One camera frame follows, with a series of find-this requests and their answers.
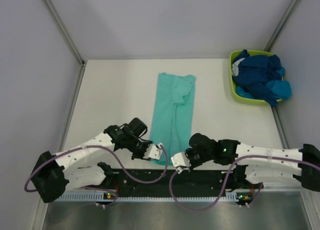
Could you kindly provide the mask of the teal t shirt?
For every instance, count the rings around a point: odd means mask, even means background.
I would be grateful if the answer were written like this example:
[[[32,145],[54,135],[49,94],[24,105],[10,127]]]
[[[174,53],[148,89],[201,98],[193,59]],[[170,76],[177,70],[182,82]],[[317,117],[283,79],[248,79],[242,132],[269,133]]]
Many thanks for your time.
[[[170,166],[173,155],[189,148],[195,91],[194,75],[160,73],[157,77],[149,140],[164,146]]]

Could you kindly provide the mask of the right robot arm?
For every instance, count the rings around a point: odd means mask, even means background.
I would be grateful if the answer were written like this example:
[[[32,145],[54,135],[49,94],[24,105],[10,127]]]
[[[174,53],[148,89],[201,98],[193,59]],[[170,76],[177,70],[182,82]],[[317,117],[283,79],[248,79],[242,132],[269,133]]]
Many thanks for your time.
[[[234,164],[233,182],[239,188],[259,183],[300,183],[307,190],[320,190],[320,151],[312,144],[302,148],[257,147],[238,140],[214,140],[196,133],[185,151],[188,167],[194,169],[213,161]]]

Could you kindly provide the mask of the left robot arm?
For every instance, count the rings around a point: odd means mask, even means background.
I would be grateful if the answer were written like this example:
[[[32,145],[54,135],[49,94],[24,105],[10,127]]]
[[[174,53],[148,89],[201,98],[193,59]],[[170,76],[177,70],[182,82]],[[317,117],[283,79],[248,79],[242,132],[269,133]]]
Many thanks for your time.
[[[97,136],[66,150],[40,155],[32,171],[31,181],[44,203],[51,203],[66,191],[97,186],[109,188],[114,173],[106,163],[106,154],[119,149],[131,152],[132,159],[159,160],[162,150],[140,136],[148,127],[137,117],[121,126],[111,125]]]

